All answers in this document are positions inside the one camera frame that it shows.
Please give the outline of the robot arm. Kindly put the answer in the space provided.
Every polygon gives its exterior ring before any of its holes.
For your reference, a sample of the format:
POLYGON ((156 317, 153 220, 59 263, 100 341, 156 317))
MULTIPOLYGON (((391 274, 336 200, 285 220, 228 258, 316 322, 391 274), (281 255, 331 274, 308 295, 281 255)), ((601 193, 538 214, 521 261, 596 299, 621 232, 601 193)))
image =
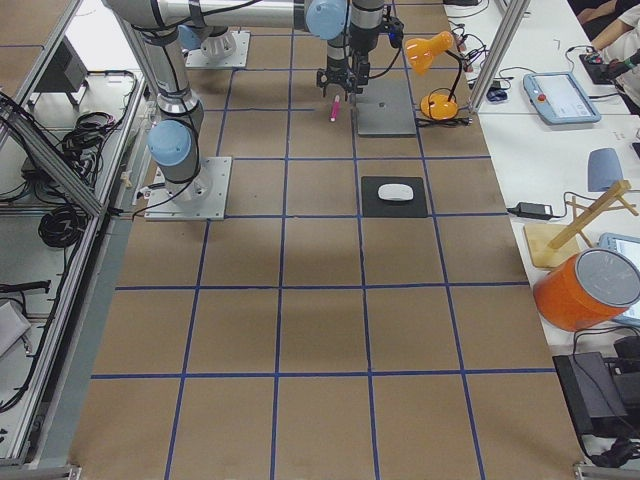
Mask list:
POLYGON ((291 28, 327 42, 326 66, 316 86, 361 94, 370 79, 369 54, 394 19, 382 1, 190 1, 177 28, 182 48, 219 63, 237 49, 235 26, 291 28))
POLYGON ((199 41, 227 31, 222 18, 245 9, 252 1, 107 1, 124 27, 142 42, 136 54, 147 63, 157 89, 161 121, 147 137, 149 151, 164 175, 168 198, 190 202, 207 192, 202 173, 199 133, 204 107, 191 88, 180 43, 181 26, 199 41))

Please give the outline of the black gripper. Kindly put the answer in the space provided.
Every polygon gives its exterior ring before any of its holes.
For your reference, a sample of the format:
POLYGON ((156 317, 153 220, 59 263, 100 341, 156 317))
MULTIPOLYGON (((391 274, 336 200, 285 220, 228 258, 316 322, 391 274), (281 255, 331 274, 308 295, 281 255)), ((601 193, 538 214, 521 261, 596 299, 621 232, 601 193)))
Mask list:
POLYGON ((362 93, 369 83, 370 62, 367 53, 353 51, 348 45, 327 43, 327 63, 316 72, 316 86, 326 98, 327 87, 337 85, 345 93, 351 105, 357 103, 358 93, 362 93))

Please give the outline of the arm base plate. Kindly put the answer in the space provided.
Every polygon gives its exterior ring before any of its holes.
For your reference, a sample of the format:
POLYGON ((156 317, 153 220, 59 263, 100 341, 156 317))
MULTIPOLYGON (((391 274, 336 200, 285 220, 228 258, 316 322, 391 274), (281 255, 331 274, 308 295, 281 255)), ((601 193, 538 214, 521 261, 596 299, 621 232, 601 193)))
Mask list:
POLYGON ((225 217, 231 178, 231 157, 206 157, 200 173, 182 191, 169 183, 148 195, 149 208, 143 214, 149 221, 221 221, 225 217))
POLYGON ((227 70, 245 68, 248 59, 250 32, 227 31, 209 37, 191 50, 186 57, 188 69, 227 70))

